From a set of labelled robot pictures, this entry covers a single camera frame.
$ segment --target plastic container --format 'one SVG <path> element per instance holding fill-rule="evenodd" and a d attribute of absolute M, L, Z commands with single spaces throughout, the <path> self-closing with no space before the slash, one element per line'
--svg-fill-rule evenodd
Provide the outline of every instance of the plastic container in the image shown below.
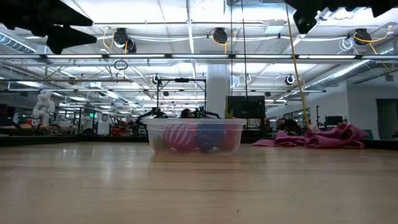
<path fill-rule="evenodd" d="M 155 152 L 233 153 L 244 119 L 145 119 Z"/>

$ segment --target white robot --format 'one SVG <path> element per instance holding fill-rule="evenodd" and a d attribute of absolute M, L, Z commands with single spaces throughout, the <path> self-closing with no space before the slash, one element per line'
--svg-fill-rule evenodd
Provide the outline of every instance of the white robot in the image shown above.
<path fill-rule="evenodd" d="M 50 100 L 51 96 L 51 91 L 42 90 L 37 96 L 37 103 L 33 108 L 33 118 L 37 120 L 41 117 L 41 126 L 43 127 L 49 125 L 50 113 L 54 113 L 55 111 L 55 103 Z"/>

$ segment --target blue ball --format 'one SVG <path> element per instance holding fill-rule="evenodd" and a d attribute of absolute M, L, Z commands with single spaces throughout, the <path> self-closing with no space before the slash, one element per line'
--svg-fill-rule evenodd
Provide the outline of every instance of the blue ball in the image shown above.
<path fill-rule="evenodd" d="M 222 124 L 199 124 L 197 126 L 197 140 L 201 152 L 209 152 L 214 147 L 219 147 L 224 138 Z"/>

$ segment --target column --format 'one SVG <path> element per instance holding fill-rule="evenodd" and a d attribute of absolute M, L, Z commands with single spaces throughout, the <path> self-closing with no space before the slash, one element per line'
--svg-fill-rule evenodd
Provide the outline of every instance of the column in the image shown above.
<path fill-rule="evenodd" d="M 207 65 L 207 111 L 224 118 L 226 97 L 231 93 L 229 64 Z"/>

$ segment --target pink cloth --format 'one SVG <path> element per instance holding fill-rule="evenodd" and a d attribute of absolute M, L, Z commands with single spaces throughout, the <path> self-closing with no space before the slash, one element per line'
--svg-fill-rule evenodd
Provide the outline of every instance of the pink cloth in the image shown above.
<path fill-rule="evenodd" d="M 368 136 L 366 131 L 351 123 L 343 123 L 330 131 L 309 129 L 304 136 L 288 136 L 283 131 L 278 131 L 275 140 L 258 140 L 252 146 L 363 149 L 363 139 Z"/>

